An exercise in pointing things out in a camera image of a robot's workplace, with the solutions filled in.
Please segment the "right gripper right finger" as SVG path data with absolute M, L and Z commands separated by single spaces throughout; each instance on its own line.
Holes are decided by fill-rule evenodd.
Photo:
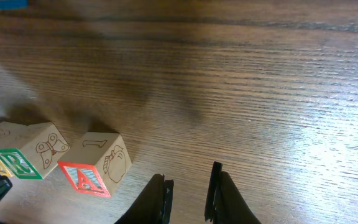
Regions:
M 213 224 L 261 224 L 246 204 L 228 172 L 222 171 L 223 165 L 214 161 L 209 180 L 205 222 Z

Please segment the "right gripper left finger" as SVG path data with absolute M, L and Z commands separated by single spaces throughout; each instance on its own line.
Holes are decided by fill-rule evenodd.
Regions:
M 155 174 L 115 224 L 169 224 L 173 202 L 173 180 Z

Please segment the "green letter R block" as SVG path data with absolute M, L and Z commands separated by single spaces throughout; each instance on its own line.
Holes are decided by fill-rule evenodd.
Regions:
M 44 179 L 70 146 L 51 123 L 0 123 L 0 160 L 19 179 Z

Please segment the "red letter A block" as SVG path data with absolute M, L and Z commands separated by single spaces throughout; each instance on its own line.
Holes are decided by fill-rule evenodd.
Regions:
M 76 192 L 109 198 L 132 162 L 119 133 L 87 132 L 58 165 Z

